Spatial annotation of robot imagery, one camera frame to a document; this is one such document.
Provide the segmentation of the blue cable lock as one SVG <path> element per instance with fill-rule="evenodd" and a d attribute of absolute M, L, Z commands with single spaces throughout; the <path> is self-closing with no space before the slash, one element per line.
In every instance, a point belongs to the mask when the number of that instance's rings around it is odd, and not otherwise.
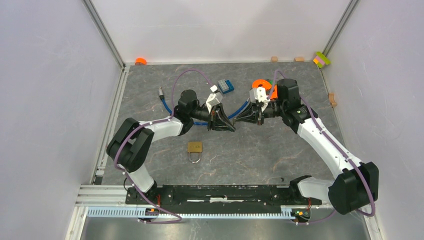
<path fill-rule="evenodd" d="M 168 105 L 166 103 L 165 95 L 163 93 L 163 90 L 162 90 L 162 87 L 161 86 L 158 88 L 158 96 L 159 96 L 159 99 L 161 100 L 164 108 L 168 111 L 169 114 L 171 114 L 172 113 L 172 110 L 168 107 Z M 228 118 L 231 120 L 231 119 L 235 118 L 238 114 L 240 114 L 248 106 L 249 101 L 250 101 L 250 99 L 248 98 L 243 103 L 243 105 L 239 109 L 237 109 L 235 112 L 233 112 L 232 114 L 230 114 L 228 116 Z M 197 125 L 197 126 L 206 126 L 207 125 L 206 122 L 197 122 L 197 121 L 195 121 L 193 124 L 194 125 Z"/>

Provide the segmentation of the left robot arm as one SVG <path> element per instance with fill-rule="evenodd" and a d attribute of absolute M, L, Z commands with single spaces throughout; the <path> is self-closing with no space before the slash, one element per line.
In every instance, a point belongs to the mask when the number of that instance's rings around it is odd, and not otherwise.
<path fill-rule="evenodd" d="M 148 151 L 153 142 L 186 134 L 195 120 L 207 123 L 209 131 L 230 131 L 236 128 L 225 114 L 218 92 L 209 95 L 200 104 L 194 90 L 184 90 L 170 116 L 152 121 L 137 121 L 132 117 L 121 124 L 106 148 L 114 166 L 123 172 L 138 190 L 138 197 L 145 204 L 157 198 L 156 182 L 145 166 Z"/>

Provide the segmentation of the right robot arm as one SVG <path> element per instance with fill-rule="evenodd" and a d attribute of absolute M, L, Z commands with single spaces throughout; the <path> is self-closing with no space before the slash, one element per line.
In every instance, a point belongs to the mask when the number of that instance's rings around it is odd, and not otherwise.
<path fill-rule="evenodd" d="M 280 117 L 305 140 L 325 162 L 333 180 L 310 175 L 290 182 L 289 199 L 302 204 L 308 198 L 330 203 L 342 215 L 357 211 L 367 217 L 376 214 L 379 169 L 350 153 L 325 127 L 318 114 L 300 95 L 296 80 L 283 78 L 273 85 L 255 85 L 249 91 L 250 104 L 235 122 L 262 125 L 267 118 Z"/>

